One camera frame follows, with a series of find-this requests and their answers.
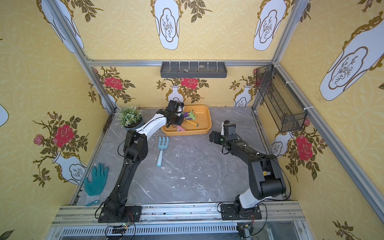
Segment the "light green hand rake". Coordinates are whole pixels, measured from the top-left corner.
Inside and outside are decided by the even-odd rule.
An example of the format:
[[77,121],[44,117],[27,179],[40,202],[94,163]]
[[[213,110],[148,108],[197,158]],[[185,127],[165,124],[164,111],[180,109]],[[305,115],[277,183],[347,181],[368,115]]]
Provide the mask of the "light green hand rake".
[[195,122],[197,116],[195,115],[195,112],[193,110],[189,111],[189,112],[186,112],[184,113],[184,119],[187,123],[195,126],[195,127],[198,127],[199,124],[197,122]]

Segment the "yellow storage tray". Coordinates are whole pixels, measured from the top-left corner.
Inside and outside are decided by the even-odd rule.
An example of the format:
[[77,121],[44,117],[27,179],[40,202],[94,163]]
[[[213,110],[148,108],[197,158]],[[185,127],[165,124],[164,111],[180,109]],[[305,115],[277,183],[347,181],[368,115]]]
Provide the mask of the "yellow storage tray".
[[162,127],[163,133],[169,137],[207,134],[212,127],[209,108],[204,105],[186,105],[184,112],[188,113],[190,111],[193,111],[196,116],[195,119],[184,119],[181,126],[177,127]]

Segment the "light blue hand fork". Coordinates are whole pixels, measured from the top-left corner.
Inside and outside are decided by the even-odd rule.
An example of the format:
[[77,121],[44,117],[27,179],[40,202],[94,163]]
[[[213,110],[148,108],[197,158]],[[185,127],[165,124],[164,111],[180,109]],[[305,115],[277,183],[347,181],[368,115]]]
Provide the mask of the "light blue hand fork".
[[160,150],[160,152],[157,160],[158,167],[162,166],[163,152],[168,148],[168,145],[169,145],[169,137],[159,137],[158,149]]

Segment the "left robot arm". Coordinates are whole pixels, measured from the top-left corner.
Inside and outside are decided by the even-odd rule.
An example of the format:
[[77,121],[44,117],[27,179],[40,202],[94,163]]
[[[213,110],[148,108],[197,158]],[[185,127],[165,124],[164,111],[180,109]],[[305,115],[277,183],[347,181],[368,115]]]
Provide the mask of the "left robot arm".
[[160,109],[146,124],[136,130],[129,130],[123,147],[124,162],[116,185],[102,205],[98,222],[122,222],[128,218],[125,209],[129,189],[135,172],[149,152],[148,140],[162,127],[180,126],[184,121],[185,104],[169,101],[168,106]]

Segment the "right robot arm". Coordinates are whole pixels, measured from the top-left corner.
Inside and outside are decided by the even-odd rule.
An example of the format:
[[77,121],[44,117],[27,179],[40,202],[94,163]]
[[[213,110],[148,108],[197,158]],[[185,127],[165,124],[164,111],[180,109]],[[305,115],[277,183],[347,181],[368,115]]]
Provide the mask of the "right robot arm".
[[220,132],[210,133],[210,142],[220,145],[224,155],[238,157],[248,166],[249,189],[235,200],[240,210],[254,208],[265,200],[286,193],[287,187],[277,157],[250,147],[237,134],[236,124],[224,121]]

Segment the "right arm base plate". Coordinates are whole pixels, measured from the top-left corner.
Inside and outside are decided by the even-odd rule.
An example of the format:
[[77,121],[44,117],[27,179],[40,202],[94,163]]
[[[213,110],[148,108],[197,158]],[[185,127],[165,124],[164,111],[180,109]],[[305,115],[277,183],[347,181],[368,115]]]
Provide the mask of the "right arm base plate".
[[235,220],[261,220],[262,214],[259,207],[250,209],[244,209],[240,204],[224,204],[219,203],[217,210],[221,214],[221,218],[224,221],[235,221]]

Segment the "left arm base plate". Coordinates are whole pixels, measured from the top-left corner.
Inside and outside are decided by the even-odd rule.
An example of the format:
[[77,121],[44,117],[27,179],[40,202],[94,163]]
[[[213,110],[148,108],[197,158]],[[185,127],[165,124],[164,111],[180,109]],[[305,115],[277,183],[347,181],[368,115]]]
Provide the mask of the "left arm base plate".
[[142,214],[142,206],[121,206],[119,209],[110,210],[103,207],[98,223],[137,223]]

